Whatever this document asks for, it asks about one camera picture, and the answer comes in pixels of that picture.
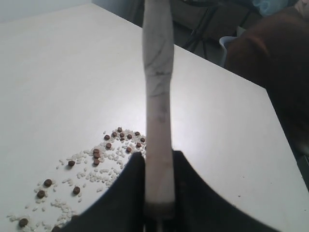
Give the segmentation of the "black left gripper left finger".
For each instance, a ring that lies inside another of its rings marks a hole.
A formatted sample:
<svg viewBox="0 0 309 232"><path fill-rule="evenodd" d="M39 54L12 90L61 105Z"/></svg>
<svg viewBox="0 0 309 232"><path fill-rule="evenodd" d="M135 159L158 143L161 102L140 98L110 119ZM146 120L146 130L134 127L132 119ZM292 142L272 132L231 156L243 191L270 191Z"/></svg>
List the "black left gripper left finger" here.
<svg viewBox="0 0 309 232"><path fill-rule="evenodd" d="M142 232L145 161L134 153L112 186L61 232Z"/></svg>

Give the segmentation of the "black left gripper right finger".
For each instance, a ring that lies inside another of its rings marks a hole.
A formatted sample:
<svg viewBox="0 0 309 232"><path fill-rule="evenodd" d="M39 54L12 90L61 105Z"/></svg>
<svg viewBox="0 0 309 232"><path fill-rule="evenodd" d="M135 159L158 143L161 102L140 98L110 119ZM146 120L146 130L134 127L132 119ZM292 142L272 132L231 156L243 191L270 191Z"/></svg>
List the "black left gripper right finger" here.
<svg viewBox="0 0 309 232"><path fill-rule="evenodd" d="M177 232L267 232L268 226L250 217L216 193L189 164L173 152Z"/></svg>

